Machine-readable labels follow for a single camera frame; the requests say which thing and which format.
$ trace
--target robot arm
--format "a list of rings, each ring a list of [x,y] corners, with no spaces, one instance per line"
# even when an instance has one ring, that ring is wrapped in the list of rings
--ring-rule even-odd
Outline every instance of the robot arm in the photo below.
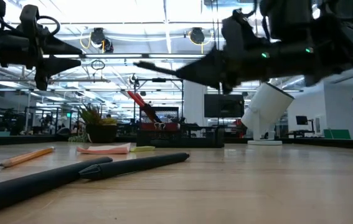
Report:
[[[241,82],[302,74],[310,86],[353,68],[353,0],[320,2],[317,19],[312,0],[262,0],[259,7],[269,20],[270,32],[263,20],[266,38],[256,37],[247,21],[250,14],[236,9],[222,21],[222,50],[214,46],[202,59],[176,71],[147,62],[136,65],[216,89],[221,83],[224,94]]]
[[[25,65],[27,69],[35,67],[35,82],[40,90],[47,89],[48,79],[59,72],[81,65],[79,60],[56,58],[53,54],[82,54],[82,51],[54,37],[60,30],[60,24],[48,16],[40,16],[38,8],[27,5],[20,15],[21,25],[16,29],[7,25],[1,18],[5,16],[6,5],[0,0],[0,64]],[[53,32],[37,24],[39,19],[52,19],[57,23]]]

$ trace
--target wooden table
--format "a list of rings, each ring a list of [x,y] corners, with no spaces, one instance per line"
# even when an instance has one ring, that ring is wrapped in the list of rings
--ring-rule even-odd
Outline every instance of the wooden table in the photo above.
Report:
[[[1,169],[0,181],[98,157],[77,143],[0,146],[8,157],[55,146],[56,152]],[[249,149],[158,149],[133,159],[189,152],[187,162],[87,182],[79,180],[0,211],[0,224],[353,223],[353,150],[286,144]]]

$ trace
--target computer monitor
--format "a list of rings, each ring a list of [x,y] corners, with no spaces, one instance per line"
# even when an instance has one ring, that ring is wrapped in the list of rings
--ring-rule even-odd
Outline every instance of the computer monitor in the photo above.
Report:
[[[296,116],[296,124],[297,125],[308,125],[308,117],[307,116]]]
[[[243,95],[204,95],[204,117],[241,118],[244,115]]]

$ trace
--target yellow pencil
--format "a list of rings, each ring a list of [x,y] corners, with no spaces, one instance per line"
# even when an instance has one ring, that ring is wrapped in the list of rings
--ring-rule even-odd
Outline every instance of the yellow pencil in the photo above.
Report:
[[[38,151],[34,151],[34,152],[27,153],[27,154],[23,154],[23,155],[20,155],[20,156],[15,156],[15,157],[12,157],[10,159],[5,159],[3,162],[0,163],[0,166],[1,167],[5,167],[5,168],[6,167],[12,167],[14,165],[17,165],[17,164],[20,164],[22,162],[28,161],[30,159],[33,159],[33,158],[42,156],[44,154],[48,154],[50,152],[53,152],[53,150],[54,150],[54,147],[50,147],[50,148],[47,148],[47,149],[41,149],[41,150],[38,150]]]

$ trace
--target black marker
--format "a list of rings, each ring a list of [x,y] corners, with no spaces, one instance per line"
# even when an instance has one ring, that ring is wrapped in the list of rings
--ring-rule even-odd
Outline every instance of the black marker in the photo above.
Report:
[[[116,175],[128,174],[141,170],[148,170],[156,167],[166,166],[177,162],[183,162],[190,155],[187,153],[174,153],[163,156],[151,156],[140,159],[130,159],[118,162],[107,162],[95,164],[79,172],[82,179],[100,180]]]
[[[100,157],[0,182],[0,209],[69,184],[79,179],[78,171],[94,164],[111,162],[112,160],[110,157]]]

